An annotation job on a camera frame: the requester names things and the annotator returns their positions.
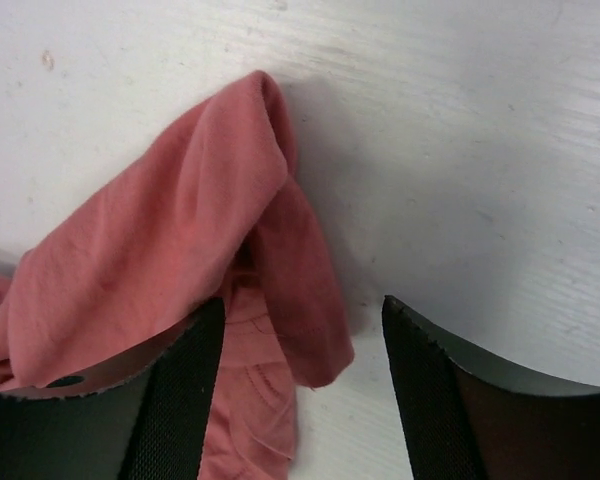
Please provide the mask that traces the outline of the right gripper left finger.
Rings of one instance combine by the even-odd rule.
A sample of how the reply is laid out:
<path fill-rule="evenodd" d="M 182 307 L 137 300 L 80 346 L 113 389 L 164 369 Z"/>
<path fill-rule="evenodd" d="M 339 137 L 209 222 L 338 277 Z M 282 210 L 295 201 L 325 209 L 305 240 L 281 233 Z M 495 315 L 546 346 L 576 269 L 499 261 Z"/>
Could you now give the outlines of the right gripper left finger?
<path fill-rule="evenodd" d="M 0 392 L 0 479 L 195 479 L 225 330 L 214 298 L 44 388 Z"/>

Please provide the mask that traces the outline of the red t shirt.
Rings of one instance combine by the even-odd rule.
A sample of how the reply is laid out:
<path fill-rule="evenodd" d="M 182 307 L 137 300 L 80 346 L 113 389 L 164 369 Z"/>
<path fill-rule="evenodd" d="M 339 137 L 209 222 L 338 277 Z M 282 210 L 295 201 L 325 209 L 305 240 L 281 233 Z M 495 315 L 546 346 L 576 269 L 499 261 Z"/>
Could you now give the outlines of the red t shirt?
<path fill-rule="evenodd" d="M 218 297 L 226 327 L 203 479 L 284 479 L 296 389 L 352 362 L 279 86 L 253 72 L 176 119 L 0 276 L 0 392 L 43 387 Z"/>

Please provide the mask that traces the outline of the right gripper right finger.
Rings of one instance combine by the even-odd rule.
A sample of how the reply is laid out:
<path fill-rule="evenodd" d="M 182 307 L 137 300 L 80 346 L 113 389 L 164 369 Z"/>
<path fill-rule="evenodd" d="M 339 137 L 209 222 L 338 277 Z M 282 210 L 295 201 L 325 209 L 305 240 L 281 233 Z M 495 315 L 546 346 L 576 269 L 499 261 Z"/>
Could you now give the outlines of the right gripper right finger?
<path fill-rule="evenodd" d="M 506 360 L 394 296 L 382 327 L 416 479 L 600 479 L 600 387 Z"/>

